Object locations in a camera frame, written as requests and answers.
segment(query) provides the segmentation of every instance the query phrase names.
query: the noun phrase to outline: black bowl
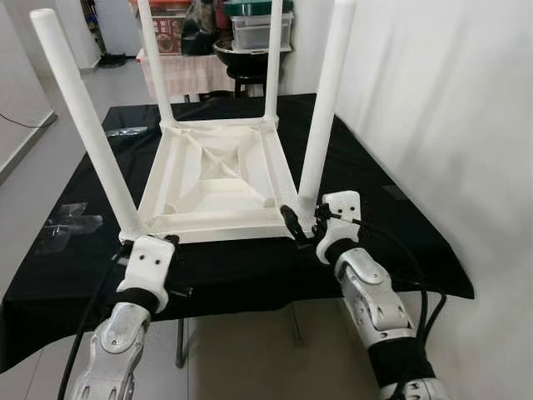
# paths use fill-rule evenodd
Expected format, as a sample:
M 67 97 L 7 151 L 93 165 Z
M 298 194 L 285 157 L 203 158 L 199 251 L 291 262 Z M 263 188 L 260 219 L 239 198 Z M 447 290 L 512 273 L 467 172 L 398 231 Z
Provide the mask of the black bowl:
M 224 64 L 232 70 L 246 71 L 246 70 L 267 70 L 268 52 L 234 52 L 232 49 L 232 39 L 230 37 L 222 37 L 213 44 L 215 54 L 220 58 Z

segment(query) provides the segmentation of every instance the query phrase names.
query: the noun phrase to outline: black tablecloth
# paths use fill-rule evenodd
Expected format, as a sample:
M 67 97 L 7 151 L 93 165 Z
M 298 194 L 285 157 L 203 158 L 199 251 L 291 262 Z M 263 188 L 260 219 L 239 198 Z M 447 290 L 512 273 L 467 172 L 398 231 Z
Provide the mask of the black tablecloth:
M 280 97 L 279 136 L 292 177 L 298 186 L 314 95 Z M 249 118 L 262 114 L 263 98 L 213 99 L 179 104 L 182 119 Z M 161 136 L 155 106 L 113 107 L 105 129 L 148 126 L 136 137 L 110 138 L 113 151 L 136 205 L 140 202 Z M 353 189 L 361 194 L 362 218 L 397 235 L 412 250 L 429 283 L 449 294 L 473 298 L 473 288 L 446 240 L 404 197 L 394 182 L 336 119 L 331 132 L 321 191 Z M 76 332 L 88 298 L 119 247 L 119 228 L 87 156 L 59 198 L 54 211 L 69 203 L 87 202 L 86 214 L 103 216 L 94 234 L 74 236 L 59 253 L 36 255 L 37 240 L 8 289 L 0 314 L 0 372 L 39 348 Z M 361 231 L 370 254 L 392 273 L 407 271 L 409 261 L 393 242 Z M 339 296 L 331 269 L 315 259 L 312 249 L 298 251 L 288 238 L 187 244 L 179 248 L 180 262 L 167 279 L 169 291 L 192 287 L 189 299 L 171 295 L 156 320 L 218 313 L 281 308 L 308 298 Z M 122 279 L 117 267 L 103 291 L 108 295 Z M 394 282 L 396 290 L 407 290 Z M 94 328 L 105 301 L 88 324 Z

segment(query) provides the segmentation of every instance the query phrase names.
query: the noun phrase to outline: tiled floor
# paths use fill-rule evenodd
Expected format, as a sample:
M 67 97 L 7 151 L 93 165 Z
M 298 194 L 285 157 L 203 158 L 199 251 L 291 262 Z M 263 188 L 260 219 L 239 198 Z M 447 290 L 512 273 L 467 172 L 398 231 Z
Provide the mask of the tiled floor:
M 97 70 L 86 82 L 101 119 L 113 105 L 154 103 L 134 62 Z M 83 155 L 55 82 L 42 83 L 60 118 L 0 187 L 1 296 Z M 182 370 L 174 366 L 177 323 L 153 323 L 134 400 L 375 400 L 370 364 L 338 303 L 299 302 L 295 308 L 302 347 L 295 346 L 287 308 L 189 319 L 189 357 Z M 73 377 L 87 363 L 87 336 Z M 55 342 L 0 375 L 0 398 L 55 399 L 71 344 L 71 337 Z

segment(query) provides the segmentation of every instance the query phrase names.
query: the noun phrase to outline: green lid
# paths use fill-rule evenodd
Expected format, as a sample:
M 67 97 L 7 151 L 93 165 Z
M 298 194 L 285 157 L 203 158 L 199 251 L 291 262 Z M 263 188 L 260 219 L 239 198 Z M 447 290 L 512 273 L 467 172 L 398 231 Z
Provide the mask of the green lid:
M 224 13 L 238 17 L 268 15 L 271 7 L 271 0 L 228 0 L 224 3 Z M 292 11 L 292 0 L 283 0 L 283 12 L 289 11 Z

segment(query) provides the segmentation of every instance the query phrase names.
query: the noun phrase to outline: white cylindrical leg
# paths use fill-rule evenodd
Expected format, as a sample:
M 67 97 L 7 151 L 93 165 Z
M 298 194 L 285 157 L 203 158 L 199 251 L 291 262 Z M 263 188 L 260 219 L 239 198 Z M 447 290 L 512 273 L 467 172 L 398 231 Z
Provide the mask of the white cylindrical leg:
M 159 60 L 159 47 L 157 46 L 156 33 L 153 30 L 152 12 L 148 0 L 138 0 L 139 15 L 141 16 L 142 36 L 144 37 L 144 49 L 148 55 L 150 70 L 152 71 L 153 86 L 156 90 L 157 104 L 161 114 L 161 122 L 171 126 L 174 122 L 172 108 L 168 100 L 167 89 L 161 61 Z
M 333 9 L 298 192 L 303 215 L 314 213 L 318 198 L 355 6 L 356 0 L 336 0 Z
M 281 20 L 283 0 L 272 0 L 268 69 L 266 71 L 265 119 L 277 122 L 277 87 L 280 75 Z
M 32 11 L 30 18 L 92 165 L 120 224 L 122 237 L 134 240 L 143 235 L 145 228 L 107 142 L 89 93 L 83 85 L 57 15 L 52 9 L 45 8 Z

